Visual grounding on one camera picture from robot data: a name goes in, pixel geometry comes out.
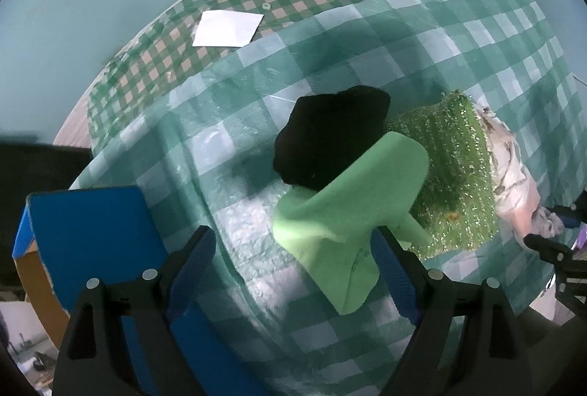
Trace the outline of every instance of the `bolt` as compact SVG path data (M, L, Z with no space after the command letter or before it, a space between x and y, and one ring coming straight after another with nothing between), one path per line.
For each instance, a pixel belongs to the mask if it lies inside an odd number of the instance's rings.
M428 276L434 281L441 281L442 278L444 277L444 273L442 273L438 269L430 269L428 271Z
M159 275L159 273L157 272L157 270L155 269L147 269L143 272L143 280L145 281L151 281L152 279L154 279L155 277L157 277L157 275Z
M95 277L93 279L90 279L86 282L86 287L90 290L95 289L96 287L98 287L98 285L100 284L100 279L96 279Z
M500 287L500 281L494 279L493 277L489 277L487 280L487 286L491 287L492 289L498 289Z

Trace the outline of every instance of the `white sticky note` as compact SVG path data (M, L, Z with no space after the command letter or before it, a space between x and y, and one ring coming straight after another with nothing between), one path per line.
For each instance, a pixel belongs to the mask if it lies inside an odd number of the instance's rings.
M263 14L207 10L194 34L194 47L244 47L251 42Z

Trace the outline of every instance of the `light green felt cloth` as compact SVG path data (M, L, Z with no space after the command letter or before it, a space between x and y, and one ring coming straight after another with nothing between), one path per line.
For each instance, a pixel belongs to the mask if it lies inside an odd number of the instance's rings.
M320 192L296 186L275 209L275 240L306 269L339 314L356 311L377 283L371 233L387 226L404 248L427 245L409 210L428 154L389 132Z

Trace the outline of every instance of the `checkered tablecloth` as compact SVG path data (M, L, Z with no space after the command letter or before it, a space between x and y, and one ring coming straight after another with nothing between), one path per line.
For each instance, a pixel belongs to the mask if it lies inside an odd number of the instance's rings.
M366 0L304 19L158 100L74 184L137 183L168 250L198 225L217 232L197 301L274 394L376 395L413 332L381 281L359 310L338 315L271 235L288 189L272 169L274 139L295 100L357 84L386 90L391 114L461 89L517 134L546 204L571 203L582 188L579 96L533 0ZM458 281L497 278L515 312L553 272L504 227L474 252L424 264Z
M192 47L192 30L206 10L265 14L253 40L341 5L362 0L182 0L165 11L101 74L88 103L92 149L97 154L157 98L234 48Z

